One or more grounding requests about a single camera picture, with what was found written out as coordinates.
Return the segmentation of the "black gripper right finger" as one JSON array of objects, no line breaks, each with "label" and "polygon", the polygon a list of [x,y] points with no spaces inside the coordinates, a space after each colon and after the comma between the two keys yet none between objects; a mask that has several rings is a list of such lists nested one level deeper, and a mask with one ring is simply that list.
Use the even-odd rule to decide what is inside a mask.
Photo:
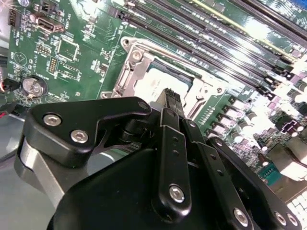
[{"label": "black gripper right finger", "polygon": [[205,141],[198,126],[186,119],[180,96],[173,108],[181,119],[188,153],[208,179],[210,212],[219,230],[300,230],[288,206],[220,138]]}]

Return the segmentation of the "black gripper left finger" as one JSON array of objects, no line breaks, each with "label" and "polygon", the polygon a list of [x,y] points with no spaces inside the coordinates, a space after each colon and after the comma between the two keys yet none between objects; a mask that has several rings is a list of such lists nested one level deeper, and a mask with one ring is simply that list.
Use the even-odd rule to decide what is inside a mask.
[{"label": "black gripper left finger", "polygon": [[37,105],[27,114],[18,156],[57,208],[78,182],[152,150],[152,206],[165,222],[180,222],[192,202],[186,139],[173,93],[163,90],[157,109],[138,97]]}]

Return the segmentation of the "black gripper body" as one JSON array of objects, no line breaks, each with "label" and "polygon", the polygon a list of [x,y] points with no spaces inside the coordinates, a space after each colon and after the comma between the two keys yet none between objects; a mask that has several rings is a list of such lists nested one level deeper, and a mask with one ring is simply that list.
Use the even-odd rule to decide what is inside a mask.
[{"label": "black gripper body", "polygon": [[203,171],[189,165],[192,209],[165,222],[152,206],[155,154],[142,150],[78,182],[59,202],[49,230],[237,230],[226,219]]}]

